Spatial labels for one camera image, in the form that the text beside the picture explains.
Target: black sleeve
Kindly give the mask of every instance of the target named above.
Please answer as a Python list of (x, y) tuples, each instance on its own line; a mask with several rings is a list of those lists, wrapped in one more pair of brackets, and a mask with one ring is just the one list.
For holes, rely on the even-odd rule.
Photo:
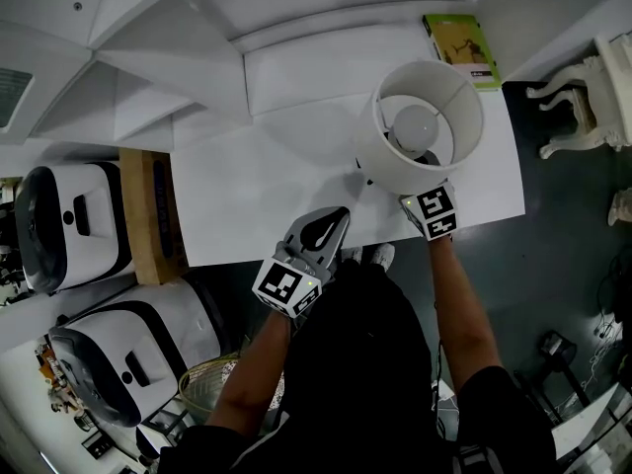
[(556, 471), (549, 424), (501, 367), (487, 367), (458, 395), (461, 445), (490, 447), (505, 473)]
[(227, 472), (248, 445), (242, 435), (230, 429), (191, 427), (176, 447), (160, 450), (158, 474), (199, 472), (203, 465), (208, 465), (209, 469), (212, 466), (216, 473)]

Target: cardboard box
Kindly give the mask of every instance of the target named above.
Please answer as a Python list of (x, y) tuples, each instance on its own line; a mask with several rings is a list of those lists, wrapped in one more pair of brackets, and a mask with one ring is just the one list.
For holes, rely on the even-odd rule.
[(136, 278), (163, 284), (188, 269), (166, 153), (122, 148), (120, 183)]

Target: gold basket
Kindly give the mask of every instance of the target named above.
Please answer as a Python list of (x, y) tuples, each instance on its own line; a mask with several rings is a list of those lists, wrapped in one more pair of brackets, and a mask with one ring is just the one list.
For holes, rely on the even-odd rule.
[(180, 378), (178, 390), (194, 420), (203, 425), (212, 413), (237, 354), (223, 356), (190, 368)]

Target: white ornate stool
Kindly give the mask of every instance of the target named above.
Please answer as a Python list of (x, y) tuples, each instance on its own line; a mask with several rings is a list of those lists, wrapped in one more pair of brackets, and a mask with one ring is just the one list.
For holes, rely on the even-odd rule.
[(572, 81), (582, 81), (588, 89), (574, 88), (559, 92), (540, 111), (550, 111), (563, 100), (571, 102), (578, 121), (574, 134), (553, 137), (540, 149), (543, 159), (555, 151), (584, 151), (607, 143), (615, 150), (632, 145), (632, 39), (621, 36), (613, 42), (596, 38), (599, 56), (591, 56), (579, 65), (557, 72), (541, 90), (527, 88), (526, 96), (538, 99), (552, 95)]

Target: dark floor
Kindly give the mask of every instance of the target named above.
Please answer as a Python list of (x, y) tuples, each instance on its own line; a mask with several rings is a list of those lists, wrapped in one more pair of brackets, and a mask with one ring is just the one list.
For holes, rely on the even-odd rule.
[[(540, 113), (538, 102), (524, 96), (525, 86), (508, 83), (504, 92), (526, 215), (464, 229), (455, 234), (454, 246), (489, 313), (505, 367), (513, 372), (540, 364), (537, 340), (554, 329), (578, 345), (572, 369), (582, 381), (591, 376), (590, 359), (600, 341), (593, 333), (599, 323), (597, 287), (610, 260), (632, 241), (632, 224), (606, 224), (614, 193), (632, 186), (632, 150), (615, 153), (602, 146), (560, 151), (541, 160), (537, 150), (556, 130), (572, 130), (572, 113), (567, 105)], [(418, 238), (394, 245), (389, 275), (413, 304), (435, 358), (437, 329), (426, 242)], [(205, 270), (217, 299), (234, 304), (250, 332), (268, 312), (250, 291), (259, 265)], [(597, 380), (587, 389), (590, 397), (611, 384), (619, 354), (613, 349), (600, 365)], [(557, 374), (546, 389), (556, 405), (572, 393)]]

